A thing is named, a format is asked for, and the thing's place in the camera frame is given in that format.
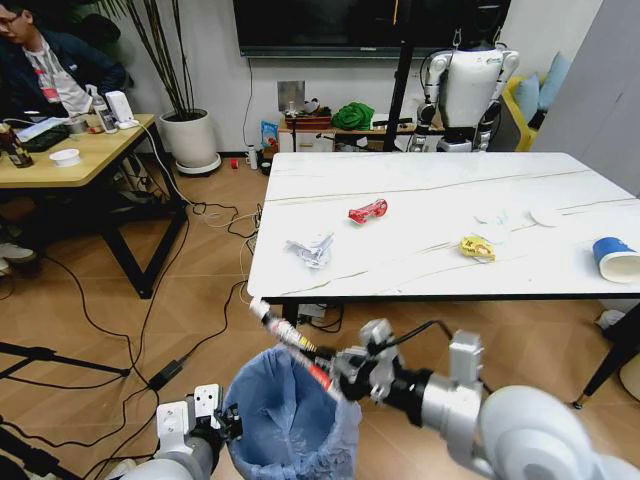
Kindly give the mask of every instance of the white marble table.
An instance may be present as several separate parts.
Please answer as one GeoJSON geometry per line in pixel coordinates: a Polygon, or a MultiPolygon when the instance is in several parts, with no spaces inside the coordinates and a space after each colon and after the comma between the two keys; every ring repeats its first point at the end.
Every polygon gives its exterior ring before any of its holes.
{"type": "Polygon", "coordinates": [[[249,292],[285,304],[640,297],[640,284],[600,276],[591,248],[605,236],[640,251],[640,200],[565,154],[279,154],[249,292]],[[378,198],[386,216],[347,218],[378,198]],[[561,213],[561,225],[538,225],[529,212],[540,207],[561,213]],[[502,210],[511,233],[496,262],[461,255],[474,216],[502,210]],[[285,249],[301,232],[322,231],[335,233],[323,269],[285,249]]]}

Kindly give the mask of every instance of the person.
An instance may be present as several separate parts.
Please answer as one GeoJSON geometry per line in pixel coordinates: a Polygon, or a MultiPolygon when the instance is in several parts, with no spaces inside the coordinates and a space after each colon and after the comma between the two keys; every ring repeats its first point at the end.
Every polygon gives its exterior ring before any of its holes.
{"type": "Polygon", "coordinates": [[[10,116],[82,115],[92,104],[87,84],[101,95],[125,85],[121,64],[73,35],[38,29],[33,13],[20,3],[0,0],[0,37],[0,77],[10,116]]]}

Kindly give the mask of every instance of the blue trash bag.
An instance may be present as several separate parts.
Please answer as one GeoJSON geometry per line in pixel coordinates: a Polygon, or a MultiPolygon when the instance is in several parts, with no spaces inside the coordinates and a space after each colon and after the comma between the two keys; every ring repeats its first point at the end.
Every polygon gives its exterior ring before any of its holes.
{"type": "Polygon", "coordinates": [[[355,477],[360,406],[333,400],[284,347],[242,367],[224,408],[234,403],[244,433],[229,453],[245,479],[355,477]]]}

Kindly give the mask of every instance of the blue paper cup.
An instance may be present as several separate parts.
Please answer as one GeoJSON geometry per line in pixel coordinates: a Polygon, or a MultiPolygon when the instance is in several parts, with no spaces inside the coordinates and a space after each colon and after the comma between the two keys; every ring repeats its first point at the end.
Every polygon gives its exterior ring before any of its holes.
{"type": "Polygon", "coordinates": [[[640,254],[619,238],[605,237],[593,244],[600,274],[611,282],[640,282],[640,254]]]}

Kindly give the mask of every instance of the bottle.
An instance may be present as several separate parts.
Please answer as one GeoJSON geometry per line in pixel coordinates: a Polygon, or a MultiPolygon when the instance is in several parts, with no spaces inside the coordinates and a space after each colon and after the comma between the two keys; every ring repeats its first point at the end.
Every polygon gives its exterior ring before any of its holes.
{"type": "Polygon", "coordinates": [[[249,166],[251,170],[258,169],[258,157],[256,155],[256,147],[249,145],[249,166]]]}
{"type": "Polygon", "coordinates": [[[10,125],[0,123],[0,149],[9,154],[9,158],[18,168],[27,168],[33,165],[33,159],[22,142],[16,136],[10,125]]]}
{"type": "Polygon", "coordinates": [[[107,102],[104,101],[104,98],[98,94],[98,89],[95,85],[87,85],[87,93],[91,95],[93,98],[93,110],[98,115],[100,119],[100,125],[102,125],[102,129],[106,133],[116,133],[118,131],[118,127],[116,127],[116,122],[113,119],[113,115],[109,111],[109,107],[107,106],[107,102]]]}

